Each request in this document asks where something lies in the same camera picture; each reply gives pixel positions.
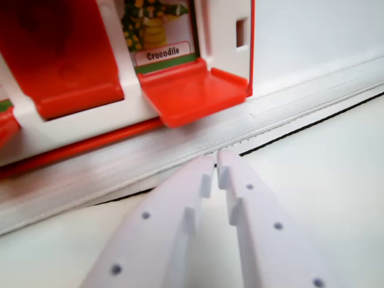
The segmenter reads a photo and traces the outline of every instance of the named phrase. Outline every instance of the white plastic frame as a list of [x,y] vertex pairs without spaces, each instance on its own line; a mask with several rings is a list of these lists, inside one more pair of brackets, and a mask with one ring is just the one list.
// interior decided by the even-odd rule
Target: white plastic frame
[[275,194],[238,154],[219,151],[219,188],[227,191],[245,288],[331,288],[336,283]]
[[[38,114],[34,102],[22,92],[0,54],[0,85],[14,104],[14,116],[22,127],[11,143],[0,150],[0,166],[156,117],[156,112],[142,95],[114,1],[97,2],[118,65],[125,98],[45,121]],[[231,0],[196,0],[195,5],[200,52],[208,67],[217,67],[249,79],[250,37],[244,46],[236,48],[236,21],[249,19],[245,30],[250,36],[251,0],[241,0],[236,5]]]

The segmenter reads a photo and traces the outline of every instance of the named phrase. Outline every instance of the red plastic edge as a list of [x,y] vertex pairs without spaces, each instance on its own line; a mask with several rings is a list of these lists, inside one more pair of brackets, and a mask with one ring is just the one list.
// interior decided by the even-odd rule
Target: red plastic edge
[[159,118],[150,119],[138,124],[134,124],[125,128],[121,128],[106,134],[95,136],[74,144],[70,144],[58,149],[42,153],[18,162],[0,167],[0,179],[22,174],[31,169],[52,164],[59,160],[70,158],[79,153],[93,150],[113,142],[117,142],[124,138],[146,132],[163,126]]
[[95,0],[6,2],[0,5],[0,50],[44,119],[124,99]]
[[171,128],[240,104],[247,97],[246,78],[217,68],[208,71],[202,58],[138,77],[149,102]]
[[0,113],[0,148],[13,138],[20,130],[20,125],[12,114],[13,107]]
[[251,3],[251,59],[250,59],[250,81],[248,84],[248,97],[253,95],[253,51],[254,51],[254,23],[255,23],[255,0]]

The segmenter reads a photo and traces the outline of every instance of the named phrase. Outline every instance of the small hole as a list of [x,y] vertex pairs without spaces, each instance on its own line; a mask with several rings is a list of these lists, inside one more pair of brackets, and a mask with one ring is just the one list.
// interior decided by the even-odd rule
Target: small hole
[[246,19],[236,21],[236,47],[245,45],[245,21]]
[[283,225],[282,225],[280,222],[276,222],[276,223],[274,224],[274,227],[275,227],[275,229],[277,229],[277,230],[282,230],[282,229],[283,229]]
[[321,280],[320,278],[316,278],[313,280],[313,285],[315,287],[325,287],[325,283],[323,280]]
[[143,214],[142,214],[143,219],[148,219],[149,217],[151,217],[149,212],[143,212]]
[[121,272],[121,266],[119,265],[119,264],[114,264],[112,267],[111,267],[111,269],[110,269],[110,273],[112,274],[112,275],[118,275],[118,274],[120,274],[120,272]]

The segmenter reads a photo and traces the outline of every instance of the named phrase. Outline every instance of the white table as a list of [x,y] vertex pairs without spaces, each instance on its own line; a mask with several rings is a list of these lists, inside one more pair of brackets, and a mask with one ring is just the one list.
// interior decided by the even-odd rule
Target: white table
[[[349,288],[384,283],[383,111],[380,97],[245,156]],[[144,197],[0,237],[0,287],[77,287],[122,215]],[[187,259],[188,287],[241,286],[235,228],[219,189],[203,203]]]

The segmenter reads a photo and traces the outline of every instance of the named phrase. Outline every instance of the card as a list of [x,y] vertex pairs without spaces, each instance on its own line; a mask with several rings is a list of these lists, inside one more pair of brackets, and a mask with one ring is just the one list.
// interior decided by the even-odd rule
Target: card
[[122,25],[136,73],[195,60],[193,0],[125,0]]

